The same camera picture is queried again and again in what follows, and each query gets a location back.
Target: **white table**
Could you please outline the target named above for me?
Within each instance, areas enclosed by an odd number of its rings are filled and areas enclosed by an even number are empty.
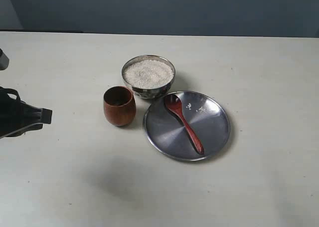
[[[319,39],[0,32],[0,45],[1,86],[53,110],[51,125],[0,140],[0,226],[318,226]],[[162,155],[138,98],[129,127],[105,120],[104,91],[141,54],[175,65],[171,90],[226,109],[226,152]]]

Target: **steel bowl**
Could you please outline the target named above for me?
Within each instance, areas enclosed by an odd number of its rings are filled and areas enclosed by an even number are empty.
[[[124,78],[124,71],[126,68],[128,68],[130,65],[137,63],[137,62],[141,62],[141,61],[145,61],[145,60],[155,60],[155,61],[160,61],[165,63],[166,65],[168,65],[172,71],[173,71],[173,78],[172,80],[167,83],[164,86],[158,87],[158,88],[154,88],[154,89],[141,89],[138,87],[135,87],[131,84],[129,84],[125,78]],[[155,55],[142,55],[142,56],[137,56],[132,58],[131,60],[129,60],[127,63],[124,64],[123,68],[122,68],[122,78],[123,81],[125,83],[125,85],[131,89],[133,91],[133,93],[142,98],[142,99],[154,99],[154,98],[158,98],[163,96],[164,94],[166,94],[168,92],[168,90],[170,89],[172,83],[174,82],[175,79],[175,68],[174,65],[168,61],[167,59],[161,57],[161,56],[155,56]]]

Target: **brown wooden cup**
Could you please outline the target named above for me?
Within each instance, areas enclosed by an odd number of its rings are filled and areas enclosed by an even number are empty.
[[[130,124],[136,114],[133,93],[124,86],[114,86],[104,93],[104,115],[115,126]]]

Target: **wooden spoon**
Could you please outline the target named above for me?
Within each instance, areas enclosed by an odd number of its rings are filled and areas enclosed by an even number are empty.
[[[200,155],[204,155],[203,145],[201,144],[199,138],[196,136],[195,132],[192,130],[192,128],[189,126],[189,124],[187,123],[187,121],[185,120],[185,118],[183,116],[182,104],[181,104],[181,100],[179,99],[179,97],[174,95],[174,94],[167,95],[164,98],[164,104],[169,111],[174,113],[182,121],[182,123],[184,124],[184,126],[186,128],[186,131],[187,131],[189,137],[191,138],[191,140],[196,148],[197,153]]]

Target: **spoon handle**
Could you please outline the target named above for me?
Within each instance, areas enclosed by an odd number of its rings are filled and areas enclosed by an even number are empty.
[[[189,134],[192,142],[194,143],[194,146],[196,148],[196,151],[198,152],[198,154],[200,155],[204,155],[204,148],[203,145],[201,144],[199,138],[196,136],[195,132],[193,131],[193,129],[190,127],[190,125],[187,123],[187,121],[185,120],[185,118],[183,116],[180,116],[181,121],[183,122],[187,133]]]

